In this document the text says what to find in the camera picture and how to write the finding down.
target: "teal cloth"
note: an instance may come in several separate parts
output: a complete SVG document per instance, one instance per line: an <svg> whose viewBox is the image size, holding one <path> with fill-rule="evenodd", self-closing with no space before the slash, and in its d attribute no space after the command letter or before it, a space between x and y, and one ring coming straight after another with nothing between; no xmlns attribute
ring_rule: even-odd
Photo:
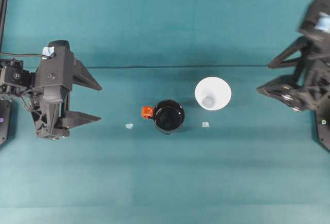
<svg viewBox="0 0 330 224"><path fill-rule="evenodd" d="M66 39L89 67L266 65L299 36L311 1L9 0L2 49Z"/></svg>
<svg viewBox="0 0 330 224"><path fill-rule="evenodd" d="M71 109L102 120L67 139L37 139L30 114L13 104L0 223L329 223L330 153L313 114L255 89L291 72L264 65L298 36L309 1L9 0L3 51L68 39L103 86L74 86ZM110 68L130 66L149 68ZM194 99L207 76L232 88L223 110ZM140 117L164 99L186 112L170 136Z"/></svg>

